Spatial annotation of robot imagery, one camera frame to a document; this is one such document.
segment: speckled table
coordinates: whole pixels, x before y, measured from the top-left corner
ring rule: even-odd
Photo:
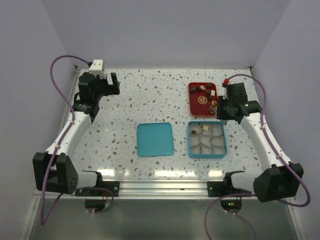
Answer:
[[[259,157],[246,132],[236,122],[225,126],[228,153],[223,159],[192,159],[187,153],[187,124],[190,115],[190,82],[213,82],[218,94],[222,81],[234,74],[251,74],[249,69],[108,69],[115,72],[120,95],[106,96],[94,123],[83,135],[72,162],[77,170],[99,171],[112,180],[221,180],[225,172],[260,172]],[[258,100],[253,81],[244,77],[249,100]],[[212,118],[197,118],[211,121]],[[174,154],[139,157],[137,125],[172,124]]]

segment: gray wall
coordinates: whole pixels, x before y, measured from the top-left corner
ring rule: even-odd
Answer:
[[[69,54],[109,67],[253,66],[290,0],[42,0]]]
[[[0,1],[0,239],[19,237],[35,186],[33,155],[58,135],[65,104],[49,67],[65,53],[40,0]],[[66,92],[71,61],[55,70]]]
[[[292,0],[253,68],[267,94],[266,118],[287,155],[304,168],[311,204],[299,209],[310,240],[320,239],[320,2]],[[306,200],[302,187],[298,202]]]

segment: round logo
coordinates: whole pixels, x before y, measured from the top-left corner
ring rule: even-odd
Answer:
[[[208,99],[207,99],[205,96],[200,96],[200,97],[198,98],[198,102],[199,102],[200,104],[206,104],[206,103],[208,102]]]

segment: purple cable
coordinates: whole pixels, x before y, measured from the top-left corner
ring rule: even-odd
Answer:
[[[55,82],[55,79],[54,79],[54,76],[53,76],[53,68],[54,68],[54,65],[56,63],[56,61],[58,61],[59,59],[62,59],[62,58],[74,58],[74,59],[78,59],[78,60],[81,60],[83,62],[85,62],[86,64],[89,65],[89,63],[80,58],[80,57],[77,57],[77,56],[73,56],[73,55],[61,55],[61,56],[58,56],[57,58],[55,58],[51,65],[50,65],[50,78],[51,78],[51,81],[52,81],[52,84],[53,86],[55,87],[55,89],[58,91],[58,93],[60,94],[60,96],[63,98],[63,100],[68,104],[68,107],[70,108],[71,110],[71,113],[72,113],[72,122],[75,120],[75,112],[72,108],[72,105],[71,103],[68,101],[68,99],[66,98],[66,96],[61,92],[61,90],[58,88],[56,82]],[[72,122],[69,123],[68,127],[65,129],[65,131],[63,132],[63,134],[61,135],[60,139],[58,140],[57,142],[57,145],[60,145],[61,142],[63,141],[64,137],[67,135],[69,129],[71,128],[72,126]],[[44,225],[47,220],[48,220],[48,217],[49,215],[51,214],[52,210],[54,209],[56,203],[58,202],[59,198],[63,195],[63,193],[61,193],[53,202],[52,204],[52,207],[50,208],[48,214],[46,217],[44,217],[45,215],[45,197],[46,197],[46,188],[47,188],[47,181],[48,181],[48,176],[49,176],[49,172],[50,172],[50,168],[54,162],[54,159],[55,159],[55,156],[57,154],[57,151],[58,151],[58,148],[56,147],[52,153],[52,156],[50,158],[50,161],[48,163],[48,167],[46,168],[46,171],[45,171],[45,174],[44,174],[44,178],[43,178],[43,183],[42,183],[42,192],[41,192],[41,206],[40,206],[40,223],[41,225]]]
[[[264,123],[265,122],[264,121],[264,115],[265,115],[266,105],[267,105],[267,93],[266,93],[266,90],[265,90],[264,86],[262,85],[262,83],[258,79],[254,78],[253,76],[247,75],[247,74],[235,74],[235,75],[232,75],[231,77],[229,77],[228,79],[230,80],[230,79],[232,79],[234,77],[238,77],[238,76],[243,76],[243,77],[250,78],[250,79],[254,80],[257,84],[259,84],[259,86],[261,87],[261,89],[263,91],[263,106],[262,106],[262,111],[261,111],[261,116],[260,116],[261,128],[262,128],[263,134],[264,134],[267,142],[269,143],[270,147],[272,148],[274,153],[277,156],[279,156],[279,152],[277,151],[276,147],[274,146],[274,144],[270,140],[266,129],[263,128],[263,125],[265,124]],[[288,204],[290,206],[294,206],[294,207],[302,208],[302,207],[308,206],[310,201],[311,201],[311,196],[310,196],[310,192],[309,192],[308,187],[306,186],[304,181],[301,179],[301,177],[299,177],[298,174],[295,173],[295,171],[285,162],[285,160],[281,156],[279,156],[279,159],[283,163],[283,165],[286,166],[286,168],[292,173],[292,175],[299,181],[299,183],[304,188],[305,193],[306,193],[306,202],[303,203],[303,204],[296,204],[296,203],[287,202],[287,201],[282,200],[282,199],[279,199],[278,201],[281,202],[281,203],[284,203],[284,204]]]
[[[207,226],[207,218],[208,218],[208,213],[209,213],[209,210],[211,209],[211,207],[218,201],[222,200],[222,199],[225,199],[225,198],[230,198],[230,197],[252,197],[252,196],[255,196],[254,194],[251,194],[251,193],[234,193],[234,194],[229,194],[229,195],[225,195],[225,196],[221,196],[221,197],[218,197],[216,200],[214,200],[213,202],[210,203],[210,205],[207,207],[206,211],[205,211],[205,215],[204,215],[204,229],[205,229],[205,233],[206,235],[208,236],[208,238],[210,240],[213,240],[212,237],[210,236],[210,233],[208,231],[208,226]],[[252,229],[253,231],[253,235],[254,235],[254,240],[257,239],[257,233],[256,233],[256,230],[254,228],[254,226],[244,217],[244,216],[241,216],[239,214],[235,214],[235,216],[237,216],[238,218],[244,220]]]
[[[106,188],[102,188],[102,187],[85,187],[85,188],[82,188],[82,190],[93,190],[93,191],[105,191],[107,192],[108,194],[111,195],[111,202],[110,202],[110,205],[107,207],[107,208],[104,208],[103,210],[101,211],[95,211],[94,213],[95,214],[102,214],[106,211],[108,211],[110,208],[111,208],[111,205],[114,203],[114,194],[112,193],[112,191],[106,189]]]

